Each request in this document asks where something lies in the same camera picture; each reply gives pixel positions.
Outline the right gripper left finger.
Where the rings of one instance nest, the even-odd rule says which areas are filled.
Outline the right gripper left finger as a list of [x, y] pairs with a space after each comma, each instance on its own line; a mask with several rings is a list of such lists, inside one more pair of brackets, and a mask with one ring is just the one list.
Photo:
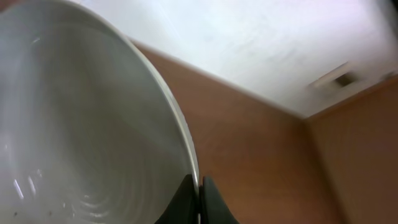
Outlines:
[[155, 224], [197, 224], [197, 195], [192, 175], [186, 175]]

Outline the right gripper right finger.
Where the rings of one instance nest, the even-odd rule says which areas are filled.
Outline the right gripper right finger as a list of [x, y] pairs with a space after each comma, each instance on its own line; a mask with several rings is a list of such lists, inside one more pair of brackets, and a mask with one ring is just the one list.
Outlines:
[[200, 186], [201, 224], [239, 224], [223, 200], [211, 177], [204, 177]]

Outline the white plate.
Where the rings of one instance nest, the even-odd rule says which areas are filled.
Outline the white plate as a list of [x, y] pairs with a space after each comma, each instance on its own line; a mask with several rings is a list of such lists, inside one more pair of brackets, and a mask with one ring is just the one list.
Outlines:
[[2, 223], [154, 223], [198, 175], [170, 88], [115, 26], [67, 1], [1, 13]]

